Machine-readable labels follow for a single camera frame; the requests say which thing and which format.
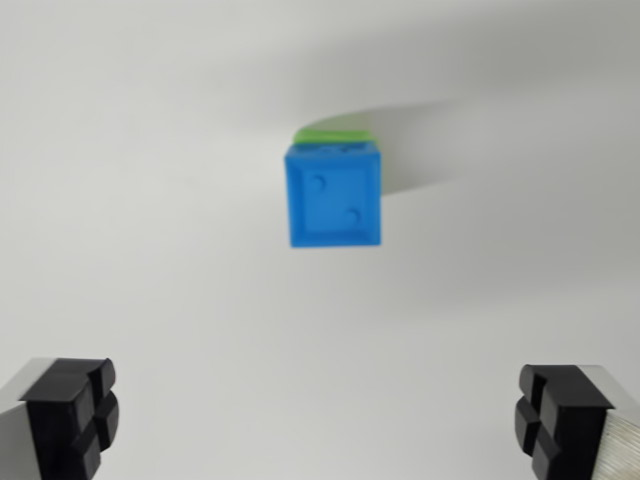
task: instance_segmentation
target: black gripper pad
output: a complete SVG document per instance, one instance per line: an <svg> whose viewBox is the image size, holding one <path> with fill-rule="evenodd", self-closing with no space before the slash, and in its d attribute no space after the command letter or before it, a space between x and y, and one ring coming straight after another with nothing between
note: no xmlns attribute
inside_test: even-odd
<svg viewBox="0 0 640 480"><path fill-rule="evenodd" d="M590 480L613 405L575 365L526 365L516 437L539 480Z"/></svg>
<svg viewBox="0 0 640 480"><path fill-rule="evenodd" d="M57 359L27 403L42 480L91 480L118 427L111 360Z"/></svg>

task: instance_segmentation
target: cube face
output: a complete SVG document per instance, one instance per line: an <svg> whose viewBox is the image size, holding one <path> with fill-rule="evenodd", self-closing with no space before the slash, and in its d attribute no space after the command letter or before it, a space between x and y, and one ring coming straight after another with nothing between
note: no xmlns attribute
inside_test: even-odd
<svg viewBox="0 0 640 480"><path fill-rule="evenodd" d="M380 244L375 144L294 145L286 169L292 246Z"/></svg>

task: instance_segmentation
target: circular indent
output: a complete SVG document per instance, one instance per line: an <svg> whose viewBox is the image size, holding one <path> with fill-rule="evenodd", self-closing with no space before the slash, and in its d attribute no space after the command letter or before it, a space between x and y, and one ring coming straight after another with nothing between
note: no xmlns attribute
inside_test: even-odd
<svg viewBox="0 0 640 480"><path fill-rule="evenodd" d="M310 187L312 192L320 193L327 186L327 181L321 175L314 175L310 180Z"/></svg>
<svg viewBox="0 0 640 480"><path fill-rule="evenodd" d="M347 211L344 212L344 214L345 214L348 225L355 227L360 223L360 217L361 217L360 212L355 208L348 209Z"/></svg>

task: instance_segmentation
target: blue cube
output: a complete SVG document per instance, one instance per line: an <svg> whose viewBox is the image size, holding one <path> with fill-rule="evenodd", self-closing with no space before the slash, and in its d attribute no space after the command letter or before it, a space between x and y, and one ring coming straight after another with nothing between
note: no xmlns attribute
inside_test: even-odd
<svg viewBox="0 0 640 480"><path fill-rule="evenodd" d="M293 145L286 170L292 246L380 244L375 143Z"/></svg>

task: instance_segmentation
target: white surface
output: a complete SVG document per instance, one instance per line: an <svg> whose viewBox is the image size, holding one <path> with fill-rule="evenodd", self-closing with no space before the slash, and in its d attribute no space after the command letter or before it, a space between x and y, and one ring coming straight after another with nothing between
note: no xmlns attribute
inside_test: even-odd
<svg viewBox="0 0 640 480"><path fill-rule="evenodd" d="M533 478L523 364L640 398L638 6L0 0L0 378L111 357L102 480ZM291 250L293 131L379 107L433 181Z"/></svg>

